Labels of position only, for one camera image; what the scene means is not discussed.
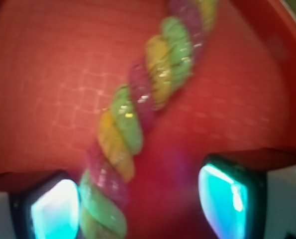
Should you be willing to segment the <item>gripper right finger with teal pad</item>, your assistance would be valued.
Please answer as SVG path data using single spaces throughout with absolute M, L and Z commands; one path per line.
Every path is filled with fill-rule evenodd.
M 219 239 L 296 239 L 296 149 L 210 153 L 198 192 Z

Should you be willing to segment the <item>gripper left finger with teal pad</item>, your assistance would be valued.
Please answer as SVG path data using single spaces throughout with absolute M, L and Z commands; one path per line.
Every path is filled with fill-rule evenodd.
M 80 196 L 63 170 L 0 174 L 0 239 L 76 239 Z

